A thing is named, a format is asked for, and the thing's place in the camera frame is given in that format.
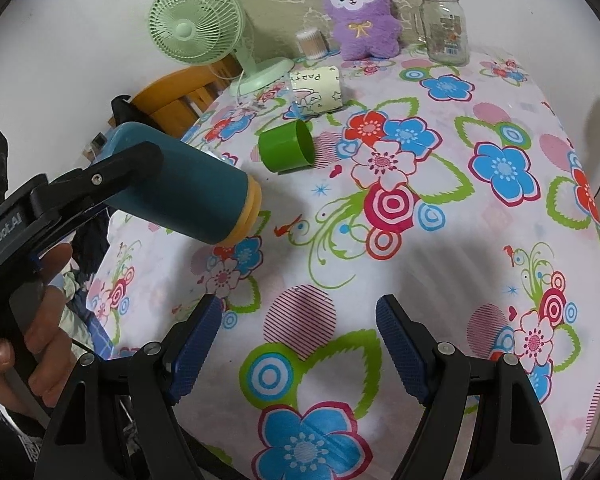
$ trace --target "table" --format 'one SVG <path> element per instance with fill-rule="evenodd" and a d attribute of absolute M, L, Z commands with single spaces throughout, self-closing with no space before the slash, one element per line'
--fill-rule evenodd
<path fill-rule="evenodd" d="M 542 92 L 514 59 L 479 53 L 459 69 L 417 47 L 317 64 L 339 67 L 346 106 L 309 122 L 314 168 L 259 161 L 258 134 L 294 118 L 282 83 L 222 95 L 184 137 L 262 185 L 246 240 L 212 248 L 113 215 L 88 296 L 100 353 L 160 340 L 216 294 L 222 327 L 181 425 L 260 480 L 389 479 L 422 414 L 376 330 L 394 294 L 437 340 L 519 356 L 566 476 L 600 381 L 600 218 Z"/>

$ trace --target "chair backrest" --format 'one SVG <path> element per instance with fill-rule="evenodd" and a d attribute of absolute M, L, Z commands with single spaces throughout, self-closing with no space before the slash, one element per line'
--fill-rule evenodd
<path fill-rule="evenodd" d="M 240 66 L 232 56 L 209 66 L 190 66 L 166 75 L 151 83 L 131 102 L 145 114 L 151 116 L 171 137 L 181 138 L 218 97 L 219 92 L 229 86 L 225 77 L 236 77 Z"/>

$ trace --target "fan base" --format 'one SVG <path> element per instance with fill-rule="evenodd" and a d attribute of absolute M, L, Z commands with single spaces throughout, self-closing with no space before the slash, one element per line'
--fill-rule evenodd
<path fill-rule="evenodd" d="M 241 80 L 238 78 L 232 82 L 229 86 L 229 95 L 238 93 L 238 81 L 240 81 L 240 95 L 245 95 L 270 85 L 287 74 L 293 67 L 294 62 L 286 57 L 267 59 L 257 64 L 256 72 L 253 74 L 245 74 Z"/>

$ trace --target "blue gripper pad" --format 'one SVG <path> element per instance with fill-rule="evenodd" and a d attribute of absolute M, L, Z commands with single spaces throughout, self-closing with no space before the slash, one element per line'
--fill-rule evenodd
<path fill-rule="evenodd" d="M 398 319 L 390 302 L 395 302 L 404 314 L 402 307 L 393 296 L 383 296 L 376 303 L 376 325 L 398 370 L 404 389 L 410 396 L 416 397 L 421 404 L 427 404 L 433 393 L 428 380 L 427 364 L 418 352 L 416 344 L 407 335 L 403 323 Z M 411 324 L 416 324 L 408 317 L 407 320 Z"/>
<path fill-rule="evenodd" d="M 191 393 L 221 323 L 222 303 L 214 298 L 173 362 L 173 380 L 167 391 L 173 404 Z"/>

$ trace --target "screw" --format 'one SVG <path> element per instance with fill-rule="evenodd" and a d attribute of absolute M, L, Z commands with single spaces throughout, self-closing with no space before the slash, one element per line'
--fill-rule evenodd
<path fill-rule="evenodd" d="M 94 355 L 89 352 L 80 356 L 80 364 L 82 366 L 89 366 L 90 364 L 93 364 L 95 360 L 96 358 L 94 357 Z"/>
<path fill-rule="evenodd" d="M 160 346 L 160 343 L 153 342 L 144 345 L 144 348 L 142 350 L 144 350 L 144 353 L 147 355 L 156 355 L 161 348 L 162 347 Z"/>
<path fill-rule="evenodd" d="M 456 347 L 453 346 L 451 343 L 446 343 L 446 342 L 438 343 L 438 352 L 440 352 L 441 354 L 451 355 L 455 351 L 456 351 Z"/>
<path fill-rule="evenodd" d="M 504 354 L 503 359 L 508 365 L 515 366 L 518 364 L 518 358 L 513 354 Z"/>

